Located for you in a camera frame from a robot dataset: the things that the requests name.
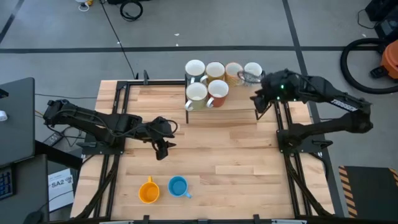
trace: cup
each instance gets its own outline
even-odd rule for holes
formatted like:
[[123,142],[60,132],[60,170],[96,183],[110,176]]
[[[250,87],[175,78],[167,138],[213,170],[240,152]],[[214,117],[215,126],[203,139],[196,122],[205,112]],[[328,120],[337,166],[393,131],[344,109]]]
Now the cup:
[[260,82],[262,68],[258,63],[256,62],[247,63],[244,66],[244,71],[253,74],[253,76],[244,77],[245,80],[247,79],[246,82],[244,82],[246,85],[252,85],[253,83]]
[[139,188],[139,199],[144,203],[154,203],[159,198],[160,190],[157,184],[153,182],[152,177],[148,177],[148,182]]
[[236,62],[231,62],[225,66],[225,82],[229,87],[243,84],[243,80],[238,77],[238,72],[242,70],[243,67]]
[[228,84],[222,80],[214,80],[208,86],[209,97],[206,106],[208,108],[220,107],[224,104],[229,92]]
[[223,80],[225,74],[225,67],[222,63],[211,62],[206,66],[207,84],[213,80]]
[[207,87],[203,83],[192,83],[185,90],[188,101],[185,103],[187,111],[200,110],[207,102]]
[[174,176],[170,179],[169,185],[167,186],[169,192],[174,197],[187,196],[191,198],[192,196],[188,193],[188,182],[182,176]]
[[202,61],[191,60],[185,65],[185,73],[190,84],[194,82],[205,82],[208,78],[205,75],[206,66]]

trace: wooden tabletop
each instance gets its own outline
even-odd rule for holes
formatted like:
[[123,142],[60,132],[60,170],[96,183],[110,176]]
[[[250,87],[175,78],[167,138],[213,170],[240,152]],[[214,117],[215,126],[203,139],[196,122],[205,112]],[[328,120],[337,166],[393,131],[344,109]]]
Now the wooden tabletop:
[[[111,113],[116,82],[101,82],[96,111]],[[150,215],[152,220],[250,219],[254,214],[260,218],[293,218],[285,164],[275,135],[274,109],[256,121],[254,105],[248,98],[258,88],[231,88],[225,105],[189,112],[186,124],[184,86],[133,86],[127,113],[142,116],[144,121],[158,116],[175,120],[178,131],[175,139],[168,140],[177,146],[169,149],[168,157],[157,161],[151,144],[126,141],[119,163],[112,220],[142,220],[143,215]],[[290,103],[290,110],[293,122],[311,122],[305,104]],[[308,188],[333,213],[322,163],[307,154],[301,154],[301,158]],[[83,210],[96,192],[102,161],[103,156],[95,156],[82,167],[72,217]],[[144,204],[139,200],[138,190],[149,175],[159,186],[160,197],[153,204]],[[191,199],[169,194],[167,183],[174,175],[188,180]],[[296,189],[304,214],[302,197],[297,186]],[[105,192],[102,215],[107,196]]]

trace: concrete floor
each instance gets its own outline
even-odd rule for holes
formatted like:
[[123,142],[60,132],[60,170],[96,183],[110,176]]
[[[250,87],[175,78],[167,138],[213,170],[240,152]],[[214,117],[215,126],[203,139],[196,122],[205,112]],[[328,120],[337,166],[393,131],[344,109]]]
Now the concrete floor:
[[[213,60],[241,64],[257,62],[266,72],[283,68],[300,72],[304,66],[309,75],[325,77],[337,89],[372,102],[374,129],[370,132],[326,135],[335,142],[329,152],[338,179],[339,165],[398,169],[397,95],[368,95],[350,87],[340,72],[341,52],[321,48],[341,47],[363,37],[377,37],[373,30],[356,23],[357,12],[369,1],[151,0],[142,2],[144,14],[136,22],[122,20],[116,6],[105,4],[105,8],[124,47],[158,47],[151,52],[130,50],[126,53],[134,71],[142,73],[146,69],[151,79],[183,78],[183,66],[194,58],[205,63]],[[0,1],[0,29],[12,13],[16,15],[6,35],[0,35],[0,83],[34,77],[36,93],[95,97],[101,80],[131,79],[132,73],[123,53],[109,52],[119,44],[99,2],[95,1],[88,12],[80,12],[77,6],[74,0]],[[287,19],[289,8],[294,23]],[[365,14],[361,20],[371,25]],[[297,34],[291,33],[292,26]],[[298,41],[295,42],[292,36],[297,36]],[[161,48],[177,44],[179,47],[240,45],[274,48],[234,51],[164,51]],[[299,64],[295,51],[300,52],[299,46],[320,48],[303,51],[303,63]],[[97,52],[86,53],[80,48],[96,48]],[[10,53],[15,49],[48,50],[50,53]],[[352,52],[348,60],[351,73],[367,86],[392,85],[388,80],[369,78],[368,72],[377,67],[379,58],[374,52]],[[45,111],[47,101],[52,98],[36,96],[35,99],[36,109]],[[71,102],[86,108],[95,107],[95,99]],[[335,118],[344,113],[324,103],[318,104],[317,108],[321,118]],[[36,139],[43,141],[52,132],[42,125],[40,118],[36,118],[36,122]],[[71,150],[65,142],[57,147]],[[340,182],[337,186],[344,202]],[[342,206],[347,216],[345,203]]]

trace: blue mug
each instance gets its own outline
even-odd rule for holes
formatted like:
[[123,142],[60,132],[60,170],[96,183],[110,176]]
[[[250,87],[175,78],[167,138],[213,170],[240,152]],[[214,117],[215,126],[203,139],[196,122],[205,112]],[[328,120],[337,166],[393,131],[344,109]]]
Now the blue mug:
[[170,179],[169,181],[169,186],[167,187],[170,194],[173,195],[174,197],[181,197],[181,196],[187,196],[188,198],[191,198],[192,196],[188,193],[188,183],[185,178],[182,176],[174,176],[173,178]]

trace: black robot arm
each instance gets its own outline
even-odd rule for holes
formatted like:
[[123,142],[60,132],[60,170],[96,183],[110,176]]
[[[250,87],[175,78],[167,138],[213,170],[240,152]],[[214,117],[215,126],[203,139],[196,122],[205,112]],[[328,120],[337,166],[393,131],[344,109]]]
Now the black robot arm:
[[327,102],[349,112],[329,121],[309,125],[291,124],[289,130],[280,130],[278,138],[282,139],[283,144],[280,147],[288,152],[312,135],[335,131],[366,133],[373,128],[370,122],[371,104],[337,90],[322,77],[305,77],[283,70],[265,75],[261,80],[261,87],[262,89],[256,91],[257,96],[251,97],[260,113],[265,112],[272,101]]
[[169,123],[170,120],[162,117],[143,123],[140,116],[99,113],[71,104],[67,100],[50,100],[48,106],[43,116],[45,125],[54,127],[57,124],[68,124],[94,136],[96,142],[93,144],[112,148],[121,138],[151,142],[157,160],[165,158],[168,155],[167,149],[175,146],[164,140],[164,138],[174,138],[174,131]]

